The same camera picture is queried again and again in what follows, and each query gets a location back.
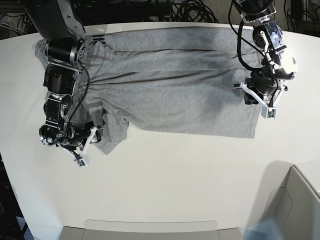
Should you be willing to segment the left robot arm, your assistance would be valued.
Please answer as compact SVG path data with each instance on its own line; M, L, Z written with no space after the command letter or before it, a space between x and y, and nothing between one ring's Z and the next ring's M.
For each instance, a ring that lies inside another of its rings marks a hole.
M283 32L271 18L276 13L271 0L233 0L230 6L236 8L241 16L237 35L237 57L241 65L251 72L244 82L235 84L235 88L244 91L247 105L262 106L265 118L276 115L276 105L287 91L285 81L295 78L298 65L284 42ZM243 59L242 36L245 24L253 27L252 39L255 48L262 55L261 67L251 67Z

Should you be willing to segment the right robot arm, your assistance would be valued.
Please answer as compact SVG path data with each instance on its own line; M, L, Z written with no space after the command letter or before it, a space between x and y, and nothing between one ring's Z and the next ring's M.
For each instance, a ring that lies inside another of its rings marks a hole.
M99 127L93 122L83 128L74 126L72 97L81 73L88 73L84 66L87 41L83 23L76 17L69 0L23 0L21 2L35 29L46 40L43 86L49 96L43 106L45 124L39 129L40 139L47 146L60 146L76 161L86 155L89 144L101 140Z

